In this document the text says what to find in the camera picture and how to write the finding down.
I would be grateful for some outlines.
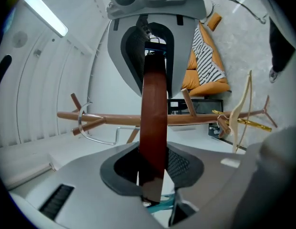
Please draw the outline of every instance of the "fluorescent light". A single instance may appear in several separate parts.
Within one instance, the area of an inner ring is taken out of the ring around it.
[[[46,6],[42,0],[24,0],[48,25],[63,37],[68,28],[58,19],[57,16]]]

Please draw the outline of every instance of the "striped cloth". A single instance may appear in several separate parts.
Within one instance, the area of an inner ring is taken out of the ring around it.
[[[216,82],[225,77],[225,73],[212,61],[213,49],[203,41],[199,25],[194,32],[192,48],[196,57],[196,70],[199,75],[200,85]]]

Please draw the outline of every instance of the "metal wire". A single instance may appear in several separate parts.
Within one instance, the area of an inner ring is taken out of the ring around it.
[[[102,140],[99,140],[97,138],[94,138],[94,137],[90,137],[88,136],[85,131],[83,130],[83,127],[82,127],[82,114],[83,114],[83,110],[85,107],[91,105],[92,102],[88,102],[86,103],[85,105],[83,105],[79,111],[79,114],[78,114],[78,126],[79,126],[79,130],[82,134],[82,136],[84,136],[85,138],[89,139],[89,140],[92,140],[94,142],[97,142],[97,143],[102,143],[102,144],[106,144],[106,145],[116,145],[117,142],[119,141],[119,132],[121,129],[126,129],[126,130],[140,130],[140,127],[118,127],[116,129],[116,134],[115,134],[115,141],[114,142],[107,142],[107,141],[102,141]]]

